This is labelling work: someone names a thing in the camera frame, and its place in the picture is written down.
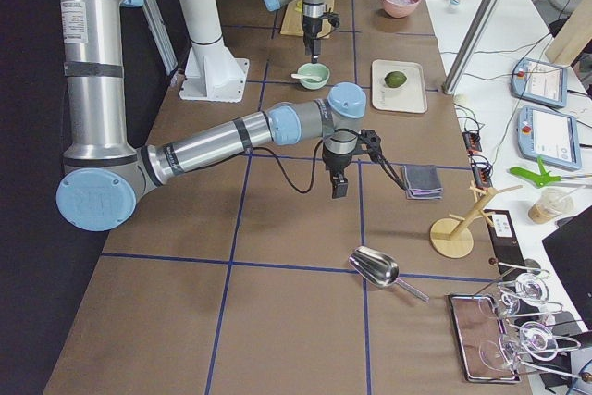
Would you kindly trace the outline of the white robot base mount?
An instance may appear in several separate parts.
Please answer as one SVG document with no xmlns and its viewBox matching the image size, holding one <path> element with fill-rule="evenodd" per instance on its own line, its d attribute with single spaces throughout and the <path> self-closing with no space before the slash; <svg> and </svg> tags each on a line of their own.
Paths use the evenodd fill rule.
<svg viewBox="0 0 592 395">
<path fill-rule="evenodd" d="M 180 98 L 237 103 L 250 62 L 226 47 L 216 0 L 179 0 L 191 41 Z"/>
</svg>

